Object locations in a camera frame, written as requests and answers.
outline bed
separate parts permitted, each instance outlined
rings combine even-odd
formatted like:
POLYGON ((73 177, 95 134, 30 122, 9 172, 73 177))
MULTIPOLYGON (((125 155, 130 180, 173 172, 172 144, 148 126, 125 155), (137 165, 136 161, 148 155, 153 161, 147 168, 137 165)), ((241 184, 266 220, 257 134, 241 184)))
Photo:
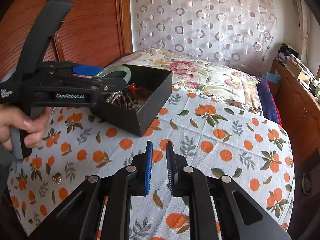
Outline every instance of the bed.
POLYGON ((100 120, 87 108, 55 108, 41 145, 22 163, 13 163, 8 178, 27 235, 86 176, 113 175, 144 152, 148 140, 154 145, 151 188, 147 201, 132 198, 130 239, 189 238, 188 202, 172 198, 167 188, 168 140, 205 175, 232 176, 287 229, 294 195, 292 151, 286 131, 263 117, 257 78, 153 48, 112 65, 119 64, 173 71, 172 95, 141 138, 100 120), (75 128, 68 133, 70 124, 75 128), (60 184, 52 180, 57 172, 62 174, 60 184))

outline black box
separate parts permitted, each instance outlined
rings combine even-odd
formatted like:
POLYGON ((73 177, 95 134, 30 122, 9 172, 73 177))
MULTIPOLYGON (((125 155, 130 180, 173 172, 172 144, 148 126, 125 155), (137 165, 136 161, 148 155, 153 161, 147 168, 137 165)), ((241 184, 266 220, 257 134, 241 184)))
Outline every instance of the black box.
POLYGON ((163 105, 168 100, 172 91, 172 72, 163 69, 124 65, 131 70, 129 84, 153 91, 144 105, 136 112, 115 106, 105 101, 101 96, 98 103, 90 110, 95 116, 131 132, 143 136, 157 116, 163 105))

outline wooden dresser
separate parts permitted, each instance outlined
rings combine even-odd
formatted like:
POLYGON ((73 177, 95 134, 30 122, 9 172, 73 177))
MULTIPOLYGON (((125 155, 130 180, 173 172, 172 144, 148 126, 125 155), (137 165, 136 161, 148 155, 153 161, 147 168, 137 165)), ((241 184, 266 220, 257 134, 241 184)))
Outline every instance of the wooden dresser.
POLYGON ((295 167, 300 167, 320 145, 320 104, 284 66, 274 60, 271 73, 276 69, 282 79, 275 102, 282 126, 290 138, 295 167))

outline finger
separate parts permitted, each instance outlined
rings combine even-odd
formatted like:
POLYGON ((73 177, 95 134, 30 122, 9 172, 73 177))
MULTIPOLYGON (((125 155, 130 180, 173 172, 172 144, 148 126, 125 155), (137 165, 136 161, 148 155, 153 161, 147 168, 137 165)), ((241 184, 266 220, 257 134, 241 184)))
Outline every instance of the finger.
POLYGON ((10 139, 10 129, 8 126, 0 127, 0 143, 4 143, 10 139))
POLYGON ((6 142, 2 143, 2 146, 6 148, 8 151, 12 151, 12 142, 11 139, 7 140, 6 142))
POLYGON ((28 148, 32 148, 33 145, 39 146, 42 136, 43 136, 44 130, 40 131, 40 132, 34 132, 34 133, 30 133, 28 134, 25 138, 24 138, 24 144, 28 147, 28 148))
POLYGON ((33 122, 21 109, 0 105, 0 127, 13 125, 20 130, 29 130, 33 127, 33 122))
POLYGON ((28 129, 28 133, 39 132, 45 129, 50 118, 52 107, 45 107, 44 111, 32 121, 32 128, 28 129))

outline sheer curtain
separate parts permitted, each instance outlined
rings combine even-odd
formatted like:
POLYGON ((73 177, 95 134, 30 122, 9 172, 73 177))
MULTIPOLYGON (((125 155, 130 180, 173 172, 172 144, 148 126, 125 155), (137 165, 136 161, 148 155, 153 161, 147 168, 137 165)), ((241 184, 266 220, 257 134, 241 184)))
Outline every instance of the sheer curtain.
POLYGON ((304 0, 292 0, 294 7, 299 14, 300 21, 300 38, 302 42, 300 60, 306 65, 307 63, 307 44, 310 29, 310 12, 309 7, 304 0))
POLYGON ((178 55, 257 73, 272 43, 272 0, 132 0, 136 49, 178 55))

